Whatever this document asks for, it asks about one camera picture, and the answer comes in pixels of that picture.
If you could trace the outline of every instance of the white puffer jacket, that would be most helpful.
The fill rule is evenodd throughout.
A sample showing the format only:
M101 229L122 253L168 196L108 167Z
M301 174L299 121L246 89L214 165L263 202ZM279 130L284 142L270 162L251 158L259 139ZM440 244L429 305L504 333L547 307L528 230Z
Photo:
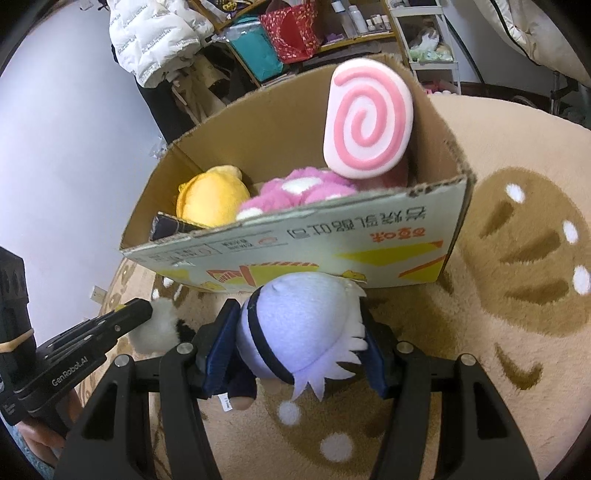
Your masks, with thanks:
M213 25L186 0L108 0L117 61L142 87L191 65Z

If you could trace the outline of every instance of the plush toy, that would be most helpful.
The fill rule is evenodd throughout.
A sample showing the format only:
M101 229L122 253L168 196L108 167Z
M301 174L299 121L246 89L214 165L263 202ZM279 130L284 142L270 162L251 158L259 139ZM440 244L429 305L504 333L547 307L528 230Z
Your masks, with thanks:
M350 180L332 171L307 167L294 170L284 179L273 179L261 188L261 194L240 205L236 220L276 212L299 205L330 200L357 192Z
M236 331L240 357L258 378L293 384L293 400L307 385L324 396L324 379L355 374L340 362L360 364L355 352L367 349L354 281L318 272L282 275L242 307Z
M293 399L310 385L324 397L326 378L355 374L339 364L360 364L367 349L360 297L354 281L318 272L282 275L244 303L236 327L236 349L225 384L232 408L245 410L256 399L256 377L263 385L286 382ZM152 318L128 333L138 353L166 352L190 341L189 329L169 299L152 301Z
M240 169L224 165L194 176L178 188L177 217L200 226L227 225L250 198Z
M370 59L336 68L324 129L331 170L356 180L361 190L406 186L412 127L413 97L396 72Z

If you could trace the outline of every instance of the swirl pattern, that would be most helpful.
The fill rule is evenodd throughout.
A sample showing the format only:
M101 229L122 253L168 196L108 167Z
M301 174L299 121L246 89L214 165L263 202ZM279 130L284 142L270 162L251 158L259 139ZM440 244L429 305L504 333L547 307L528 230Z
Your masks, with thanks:
M356 82L343 95L336 112L333 127L336 153L345 165L355 170L374 170L384 166L386 163L392 162L395 164L393 160L397 160L399 157L398 153L401 153L407 123L407 107L405 106L400 88L390 75L374 66L359 66L344 70L337 74L333 81L336 86L341 87L345 86L347 82L356 79L368 79L378 82L386 90L388 96L384 98L382 92L372 84L373 82ZM360 147L370 148L374 145L377 146L384 135L391 135L387 147L377 155L370 156L369 158L359 158L353 155L345 142L345 138L347 137L345 131L346 119L355 100L361 97L365 97L373 103L376 109L376 121L369 135L364 135L362 125L368 116L368 109L360 108L354 112L350 126L350 137L353 142ZM394 107L394 122L388 122L388 104ZM394 124L394 129L390 132L392 128L389 124L392 125L392 123Z

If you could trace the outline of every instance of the white shelf unit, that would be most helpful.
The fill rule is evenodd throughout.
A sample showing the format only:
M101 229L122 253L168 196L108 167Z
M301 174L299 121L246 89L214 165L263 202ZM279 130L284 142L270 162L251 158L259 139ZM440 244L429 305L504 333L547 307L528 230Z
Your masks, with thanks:
M460 85L460 68L457 63L456 52L454 51L449 28L447 27L447 22L445 19L445 15L443 13L443 7L440 5L439 0L435 0L436 5L432 7L398 7L398 8L390 8L390 15L394 20L394 25L398 30L400 38L402 39L402 43L404 43L404 48L406 49L406 54L409 59L409 64L411 70L414 73L414 76L417 77L417 71L419 70L449 70L452 73L452 79L454 83L457 85L457 93L462 94L462 87ZM443 37L443 40L449 46L452 51L452 57L454 61L412 61L410 56L410 49L408 47L408 42L406 37L404 36L404 32L402 31L402 25L400 23L400 18L404 17L435 17L437 22L437 26L439 28L439 32Z

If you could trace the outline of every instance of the yellow graphic on box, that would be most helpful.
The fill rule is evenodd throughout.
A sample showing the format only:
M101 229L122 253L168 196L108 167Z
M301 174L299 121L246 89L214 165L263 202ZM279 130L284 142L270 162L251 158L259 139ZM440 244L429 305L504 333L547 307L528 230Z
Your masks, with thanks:
M426 242L423 244L401 245L400 247L380 248L363 252L339 254L338 257L354 260L356 262L383 267L392 263L408 260L429 252L433 252L443 245L443 240Z
M437 277L441 273L443 262L447 255L436 258L430 262L427 262L418 267L411 268L410 270L404 271L398 275L398 278L404 278L405 280L413 280L420 283L428 283L437 280Z
M224 286L219 285L219 284L212 282L212 281L200 283L196 287L198 290L206 290L206 291L225 291L226 290Z
M170 270L158 270L158 275L168 277L178 283L184 283L186 285L193 285L191 278L189 277L189 271L186 268L175 268Z
M221 284L259 287L288 273L313 272L318 268L310 262L266 262L240 265L238 270L208 270L207 273Z
M347 270L347 271L343 272L341 274L341 277L348 278L350 280L364 282L364 283L368 282L368 278L365 276L365 274L362 274L362 273L359 273L359 272L356 272L353 270Z

